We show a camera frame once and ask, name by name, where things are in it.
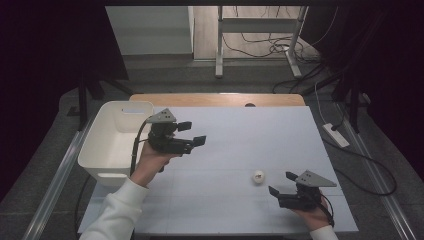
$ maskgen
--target white ball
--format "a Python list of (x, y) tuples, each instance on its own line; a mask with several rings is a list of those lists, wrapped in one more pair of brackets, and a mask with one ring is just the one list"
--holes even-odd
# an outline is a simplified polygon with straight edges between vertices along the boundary
[(255, 183), (263, 183), (264, 180), (265, 180), (265, 173), (260, 170), (256, 170), (255, 173), (253, 174), (253, 181)]

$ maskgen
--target white plastic bin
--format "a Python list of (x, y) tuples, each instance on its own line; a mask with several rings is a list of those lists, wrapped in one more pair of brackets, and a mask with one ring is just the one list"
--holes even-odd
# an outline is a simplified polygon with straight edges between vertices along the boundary
[[(130, 174), (134, 139), (141, 124), (153, 115), (150, 102), (112, 101), (99, 110), (87, 134), (78, 164), (105, 186), (121, 186)], [(146, 125), (140, 140), (146, 139)], [(143, 142), (137, 156), (140, 156)]]

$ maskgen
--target person's left hand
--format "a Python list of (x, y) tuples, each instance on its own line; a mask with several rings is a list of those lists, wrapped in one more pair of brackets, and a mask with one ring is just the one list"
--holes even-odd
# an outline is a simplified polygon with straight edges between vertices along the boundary
[(147, 188), (156, 173), (169, 163), (171, 158), (179, 157), (179, 154), (167, 154), (155, 151), (149, 142), (144, 142), (140, 160), (130, 179), (134, 183)]

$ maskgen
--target white sweater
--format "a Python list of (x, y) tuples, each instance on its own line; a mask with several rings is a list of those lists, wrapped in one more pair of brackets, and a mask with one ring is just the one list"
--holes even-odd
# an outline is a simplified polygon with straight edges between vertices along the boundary
[[(149, 189), (127, 178), (117, 192), (106, 196), (99, 218), (84, 231), (80, 239), (130, 239), (141, 215), (141, 203), (148, 192)], [(338, 239), (331, 226), (310, 234), (314, 240)]]

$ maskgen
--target power strip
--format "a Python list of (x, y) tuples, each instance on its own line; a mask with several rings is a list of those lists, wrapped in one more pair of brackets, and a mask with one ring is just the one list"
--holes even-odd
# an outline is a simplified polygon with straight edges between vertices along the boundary
[(347, 147), (349, 146), (349, 143), (346, 141), (346, 139), (339, 133), (339, 131), (331, 130), (331, 127), (333, 127), (333, 124), (327, 123), (322, 126), (324, 130), (330, 135), (330, 137), (339, 145), (339, 147)]

